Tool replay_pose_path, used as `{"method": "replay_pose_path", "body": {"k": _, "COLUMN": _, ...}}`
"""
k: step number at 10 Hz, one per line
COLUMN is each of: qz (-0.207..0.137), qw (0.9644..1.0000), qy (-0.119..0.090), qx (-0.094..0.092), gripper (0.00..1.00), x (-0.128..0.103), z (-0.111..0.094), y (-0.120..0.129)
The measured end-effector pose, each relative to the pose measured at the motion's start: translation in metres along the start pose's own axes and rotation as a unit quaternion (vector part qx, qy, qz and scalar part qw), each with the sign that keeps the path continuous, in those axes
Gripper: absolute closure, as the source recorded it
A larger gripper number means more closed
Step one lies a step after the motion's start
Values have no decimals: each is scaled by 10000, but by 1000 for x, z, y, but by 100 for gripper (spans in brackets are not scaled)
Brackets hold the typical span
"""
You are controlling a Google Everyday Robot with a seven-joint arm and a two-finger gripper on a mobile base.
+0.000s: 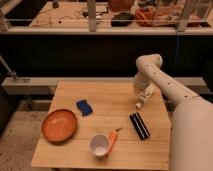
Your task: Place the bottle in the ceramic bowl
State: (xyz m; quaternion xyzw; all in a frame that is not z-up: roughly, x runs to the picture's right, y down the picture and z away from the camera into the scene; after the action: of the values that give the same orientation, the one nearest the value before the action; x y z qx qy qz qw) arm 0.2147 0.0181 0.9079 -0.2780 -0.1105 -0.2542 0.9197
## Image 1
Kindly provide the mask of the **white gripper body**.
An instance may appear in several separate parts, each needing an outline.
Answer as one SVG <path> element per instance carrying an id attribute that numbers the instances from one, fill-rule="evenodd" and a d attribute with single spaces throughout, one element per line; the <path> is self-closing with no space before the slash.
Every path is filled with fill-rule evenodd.
<path id="1" fill-rule="evenodd" d="M 137 102 L 135 104 L 137 109 L 140 109 L 152 96 L 154 92 L 154 87 L 149 85 L 145 89 L 134 88 L 134 93 L 137 97 Z"/>

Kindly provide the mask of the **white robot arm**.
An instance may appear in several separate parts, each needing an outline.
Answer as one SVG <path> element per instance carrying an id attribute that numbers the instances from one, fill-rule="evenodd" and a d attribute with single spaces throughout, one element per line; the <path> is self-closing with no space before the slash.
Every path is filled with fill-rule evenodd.
<path id="1" fill-rule="evenodd" d="M 160 70 L 159 54 L 136 59 L 134 92 L 141 107 L 153 82 L 175 106 L 171 119 L 169 171 L 213 171 L 213 104 Z"/>

